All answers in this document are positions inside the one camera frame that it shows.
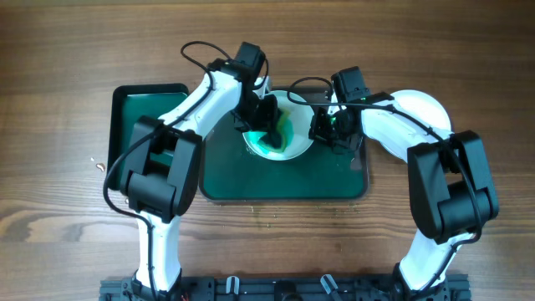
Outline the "green yellow sponge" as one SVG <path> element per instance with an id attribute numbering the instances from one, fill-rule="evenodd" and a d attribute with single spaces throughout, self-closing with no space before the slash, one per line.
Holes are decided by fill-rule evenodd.
<path id="1" fill-rule="evenodd" d="M 275 127 L 260 136 L 257 144 L 268 151 L 284 152 L 293 138 L 293 124 L 289 116 L 290 112 L 288 110 L 279 110 Z"/>

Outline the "white plate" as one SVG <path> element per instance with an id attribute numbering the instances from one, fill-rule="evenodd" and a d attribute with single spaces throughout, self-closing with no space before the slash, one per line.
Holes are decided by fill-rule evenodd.
<path id="1" fill-rule="evenodd" d="M 313 108 L 309 105 L 298 105 L 288 100 L 285 90 L 270 92 L 276 96 L 278 108 L 283 112 L 278 122 L 278 132 L 281 134 L 282 149 L 275 149 L 261 142 L 266 134 L 260 131 L 248 131 L 242 134 L 247 146 L 256 155 L 270 161 L 287 161 L 302 155 L 312 144 L 308 138 Z"/>
<path id="2" fill-rule="evenodd" d="M 395 108 L 418 120 L 425 128 L 446 140 L 452 134 L 451 120 L 444 107 L 431 95 L 419 90 L 403 89 L 391 94 L 395 99 Z M 389 115 L 388 133 L 397 140 L 427 140 L 435 141 L 435 137 L 428 134 L 414 122 L 398 114 Z"/>

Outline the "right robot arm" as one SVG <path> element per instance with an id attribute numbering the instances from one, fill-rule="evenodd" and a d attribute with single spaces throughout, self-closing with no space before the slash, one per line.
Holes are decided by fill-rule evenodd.
<path id="1" fill-rule="evenodd" d="M 327 100 L 317 106 L 310 138 L 334 149 L 370 138 L 408 167 L 417 232 L 394 267 L 389 299 L 458 297 L 446 270 L 461 247 L 480 240 L 485 223 L 499 212 L 482 139 L 441 124 L 446 112 L 427 94 L 415 93 L 415 106 L 406 107 L 400 93 L 371 93 L 358 67 L 340 70 L 327 84 Z"/>

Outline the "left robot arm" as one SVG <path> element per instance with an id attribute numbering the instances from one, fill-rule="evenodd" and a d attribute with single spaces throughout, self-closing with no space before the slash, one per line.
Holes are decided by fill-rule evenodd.
<path id="1" fill-rule="evenodd" d="M 244 42 L 203 67 L 198 87 L 177 107 L 158 118 L 142 115 L 134 124 L 129 148 L 113 164 L 122 170 L 120 191 L 129 199 L 127 216 L 140 229 L 140 266 L 131 297 L 180 299 L 178 234 L 181 216 L 196 194 L 206 136 L 227 114 L 240 132 L 261 131 L 262 142 L 279 148 L 282 116 L 268 94 L 268 60 L 255 44 Z"/>

